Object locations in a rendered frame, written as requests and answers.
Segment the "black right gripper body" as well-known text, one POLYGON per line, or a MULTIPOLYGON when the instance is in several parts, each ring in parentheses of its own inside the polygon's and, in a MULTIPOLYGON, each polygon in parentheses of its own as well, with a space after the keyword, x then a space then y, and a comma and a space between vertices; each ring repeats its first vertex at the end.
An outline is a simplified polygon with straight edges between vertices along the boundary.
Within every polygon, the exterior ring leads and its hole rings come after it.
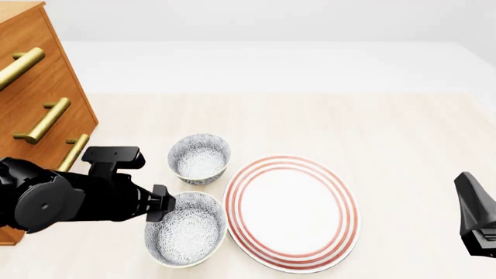
POLYGON ((472 229, 460 236, 471 256, 496 257, 496 226, 472 229))

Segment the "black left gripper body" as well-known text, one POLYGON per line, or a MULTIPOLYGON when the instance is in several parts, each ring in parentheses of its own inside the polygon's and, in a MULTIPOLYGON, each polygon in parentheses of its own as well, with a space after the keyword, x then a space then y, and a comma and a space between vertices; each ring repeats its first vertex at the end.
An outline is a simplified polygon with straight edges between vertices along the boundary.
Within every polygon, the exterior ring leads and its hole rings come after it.
POLYGON ((169 193, 167 187, 155 184, 146 202, 146 221, 161 222, 165 215, 174 211, 175 205, 176 199, 169 193))

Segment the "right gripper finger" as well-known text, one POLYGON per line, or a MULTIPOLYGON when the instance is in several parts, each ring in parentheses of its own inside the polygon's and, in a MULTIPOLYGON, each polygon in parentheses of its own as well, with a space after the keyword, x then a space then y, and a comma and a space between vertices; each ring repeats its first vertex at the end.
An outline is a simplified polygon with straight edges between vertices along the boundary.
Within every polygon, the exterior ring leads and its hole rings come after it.
POLYGON ((460 204, 460 233, 496 228, 496 201, 464 171, 454 180, 460 204))

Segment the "grey patterned bowl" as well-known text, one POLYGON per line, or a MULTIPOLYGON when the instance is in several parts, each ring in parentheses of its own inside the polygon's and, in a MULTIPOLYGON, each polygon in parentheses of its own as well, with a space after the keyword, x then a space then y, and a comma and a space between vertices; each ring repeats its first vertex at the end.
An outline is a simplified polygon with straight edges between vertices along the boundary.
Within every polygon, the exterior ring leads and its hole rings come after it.
POLYGON ((231 157, 227 141, 213 134, 192 134, 169 150, 167 163, 174 175, 190 185, 207 185, 226 171, 231 157))
POLYGON ((220 201, 204 192, 181 192, 175 198, 174 211, 159 222, 146 224, 145 246, 165 267, 194 267, 211 257, 224 241, 226 211, 220 201))

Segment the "wooden drawer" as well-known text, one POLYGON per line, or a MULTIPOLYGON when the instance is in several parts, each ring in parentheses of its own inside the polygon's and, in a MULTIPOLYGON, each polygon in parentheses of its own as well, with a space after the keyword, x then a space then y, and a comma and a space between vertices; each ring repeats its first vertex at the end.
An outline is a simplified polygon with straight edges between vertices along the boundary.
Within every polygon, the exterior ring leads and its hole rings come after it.
POLYGON ((1 155, 10 156, 34 148, 59 148, 65 145, 66 139, 91 134, 94 127, 81 90, 62 58, 20 92, 14 95, 0 92, 1 155), (29 132, 43 118, 47 113, 43 108, 45 102, 57 102, 63 97, 71 100, 71 106, 36 145, 13 139, 12 134, 29 132))
POLYGON ((57 62, 61 54, 40 9, 21 13, 0 24, 0 70, 15 61, 14 53, 26 53, 35 47, 43 50, 45 57, 1 92, 22 90, 57 62))
POLYGON ((49 102, 13 99, 0 105, 0 158, 57 169, 74 147, 67 141, 89 135, 95 127, 84 102, 68 97, 49 102))

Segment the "white plate with red rings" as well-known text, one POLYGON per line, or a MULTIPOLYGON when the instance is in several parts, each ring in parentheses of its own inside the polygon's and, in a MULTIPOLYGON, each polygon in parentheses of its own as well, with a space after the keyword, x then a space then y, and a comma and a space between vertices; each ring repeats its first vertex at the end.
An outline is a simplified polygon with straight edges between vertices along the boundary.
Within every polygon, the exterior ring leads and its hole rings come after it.
POLYGON ((334 267, 360 236, 353 192, 305 157, 271 155, 248 163, 230 178, 222 205, 239 248, 259 264, 290 274, 334 267))

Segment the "wooden cabinet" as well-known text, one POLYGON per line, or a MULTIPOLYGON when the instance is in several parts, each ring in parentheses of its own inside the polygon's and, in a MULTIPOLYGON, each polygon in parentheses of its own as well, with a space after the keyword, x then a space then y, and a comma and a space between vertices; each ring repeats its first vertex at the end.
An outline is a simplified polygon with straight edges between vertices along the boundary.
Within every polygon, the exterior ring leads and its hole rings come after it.
POLYGON ((44 2, 0 2, 0 158, 69 171, 98 119, 44 2))

